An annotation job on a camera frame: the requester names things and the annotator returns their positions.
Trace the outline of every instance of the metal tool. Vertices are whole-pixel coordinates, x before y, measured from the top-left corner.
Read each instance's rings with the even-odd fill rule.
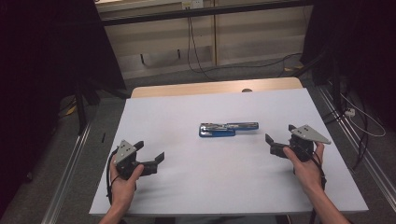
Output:
[[[235,136],[235,131],[250,131],[259,129],[258,122],[242,123],[201,123],[199,135],[201,137],[226,137]]]

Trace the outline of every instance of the metal rod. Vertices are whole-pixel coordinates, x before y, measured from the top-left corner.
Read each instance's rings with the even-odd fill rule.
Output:
[[[118,18],[107,18],[101,21],[86,21],[79,23],[63,23],[56,24],[56,26],[75,26],[75,25],[103,25],[103,26],[113,26],[122,25],[130,23],[139,23],[146,21],[165,21],[173,19],[181,19],[188,17],[202,17],[220,14],[229,14],[237,12],[248,12],[248,11],[259,11],[277,8],[287,8],[287,7],[304,7],[313,5],[316,0],[284,0],[284,1],[274,1],[259,4],[249,4],[249,5],[238,5],[238,6],[227,6],[227,7],[205,7],[196,8],[190,10],[178,10],[170,12],[161,12],[140,16],[131,17],[118,17]]]

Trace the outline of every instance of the white tabletop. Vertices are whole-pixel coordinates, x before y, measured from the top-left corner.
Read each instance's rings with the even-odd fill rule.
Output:
[[[201,138],[203,122],[259,122],[258,131]],[[143,176],[128,214],[137,216],[272,215],[309,212],[291,162],[269,153],[264,135],[288,143],[288,125],[305,124],[332,142],[306,89],[127,100],[112,150],[145,141],[138,161],[165,152],[158,174]],[[343,212],[368,210],[334,143],[326,145],[326,192]],[[104,171],[90,214],[109,208]]]

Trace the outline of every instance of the power outlet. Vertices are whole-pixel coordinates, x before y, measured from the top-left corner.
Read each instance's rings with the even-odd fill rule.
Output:
[[[354,117],[355,116],[355,109],[354,108],[347,108],[346,109],[346,115],[349,117]]]
[[[192,8],[203,8],[204,0],[192,0],[191,4],[192,4]]]
[[[181,9],[186,10],[186,9],[193,9],[192,7],[192,1],[184,1],[181,2]]]

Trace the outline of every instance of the black strap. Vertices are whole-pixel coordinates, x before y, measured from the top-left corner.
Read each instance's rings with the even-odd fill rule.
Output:
[[[113,158],[114,155],[116,155],[118,150],[119,150],[119,148],[117,147],[116,150],[111,152],[111,155],[107,161],[107,168],[106,168],[107,198],[108,198],[108,201],[110,202],[110,204],[113,203],[113,194],[111,192],[111,185],[110,185],[110,164],[111,164],[111,159]]]

